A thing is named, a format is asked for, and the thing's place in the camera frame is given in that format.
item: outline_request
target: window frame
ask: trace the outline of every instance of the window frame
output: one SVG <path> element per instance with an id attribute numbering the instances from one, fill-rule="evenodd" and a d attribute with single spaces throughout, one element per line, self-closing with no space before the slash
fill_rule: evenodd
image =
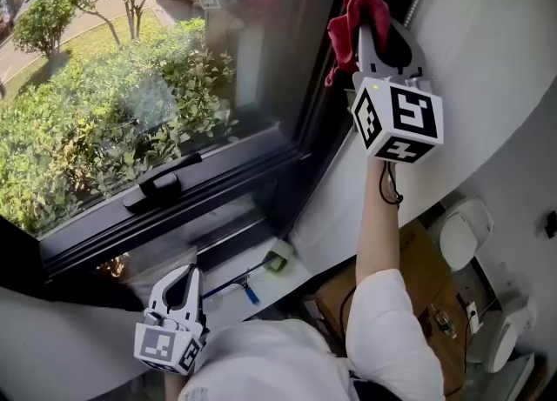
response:
<path id="1" fill-rule="evenodd" d="M 412 0 L 390 1 L 392 16 L 402 20 Z M 319 2 L 328 5 L 308 5 Z M 352 127 L 344 90 L 324 87 L 334 62 L 326 23 L 342 10 L 342 0 L 297 4 L 292 17 L 299 31 L 295 42 L 288 50 L 272 53 L 270 63 L 264 66 L 273 81 L 261 85 L 258 101 L 278 118 L 280 127 L 208 153 L 202 163 L 178 170 L 181 197 L 142 214 L 122 211 L 124 196 L 138 191 L 134 186 L 40 239 L 1 219 L 0 232 L 19 245 L 7 254 L 7 263 L 18 270 L 32 266 L 29 273 L 0 273 L 0 285 L 42 297 L 43 284 L 91 270 L 270 180 L 277 180 L 277 185 L 266 224 L 243 230 L 227 247 L 220 244 L 210 251 L 211 255 L 207 251 L 202 262 L 211 268 L 230 256 L 230 251 L 241 251 L 264 236 L 285 237 Z M 289 75 L 287 65 L 298 66 L 299 74 Z M 293 115 L 284 103 L 299 103 L 299 113 Z"/>

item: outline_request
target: shrub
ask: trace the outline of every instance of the shrub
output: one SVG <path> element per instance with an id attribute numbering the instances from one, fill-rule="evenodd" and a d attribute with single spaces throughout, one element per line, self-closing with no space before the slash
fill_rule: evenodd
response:
<path id="1" fill-rule="evenodd" d="M 214 59 L 201 20 L 149 42 L 72 59 L 0 106 L 0 214 L 33 234 L 109 196 L 193 139 L 226 132 L 231 59 Z"/>
<path id="2" fill-rule="evenodd" d="M 14 44 L 21 51 L 36 51 L 51 59 L 60 50 L 73 10 L 67 0 L 37 0 L 17 20 Z"/>

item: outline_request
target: red cloth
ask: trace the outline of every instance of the red cloth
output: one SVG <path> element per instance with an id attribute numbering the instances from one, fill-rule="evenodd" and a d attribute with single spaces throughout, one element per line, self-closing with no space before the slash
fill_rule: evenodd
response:
<path id="1" fill-rule="evenodd" d="M 337 56 L 337 65 L 334 66 L 327 78 L 325 86 L 331 87 L 337 70 L 354 73 L 358 71 L 352 47 L 354 30 L 359 27 L 362 13 L 372 19 L 377 32 L 379 53 L 386 49 L 387 35 L 391 27 L 389 6 L 383 0 L 344 0 L 346 14 L 331 19 L 327 26 L 331 38 L 332 49 Z"/>

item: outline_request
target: black window latch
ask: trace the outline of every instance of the black window latch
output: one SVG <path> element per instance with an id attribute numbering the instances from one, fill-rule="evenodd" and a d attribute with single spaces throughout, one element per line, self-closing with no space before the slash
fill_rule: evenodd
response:
<path id="1" fill-rule="evenodd" d="M 182 186 L 172 172 L 201 161 L 201 155 L 195 152 L 145 172 L 138 179 L 139 189 L 124 197 L 125 208 L 134 213 L 145 212 L 179 196 Z"/>

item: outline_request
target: pavement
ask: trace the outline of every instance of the pavement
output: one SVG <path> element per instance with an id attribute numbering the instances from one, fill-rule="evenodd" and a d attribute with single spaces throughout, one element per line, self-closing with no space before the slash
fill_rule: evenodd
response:
<path id="1" fill-rule="evenodd" d="M 147 0 L 145 9 L 151 9 L 162 25 L 173 25 L 177 21 L 192 19 L 198 13 L 187 0 Z M 99 13 L 112 20 L 125 15 L 124 2 L 122 0 L 99 0 L 97 2 Z M 104 21 L 96 16 L 79 11 L 70 26 L 62 36 L 64 43 L 84 31 L 87 31 Z M 0 47 L 0 79 L 5 83 L 14 77 L 21 69 L 30 62 L 40 57 L 37 53 L 23 53 L 14 47 L 12 41 L 8 41 Z"/>

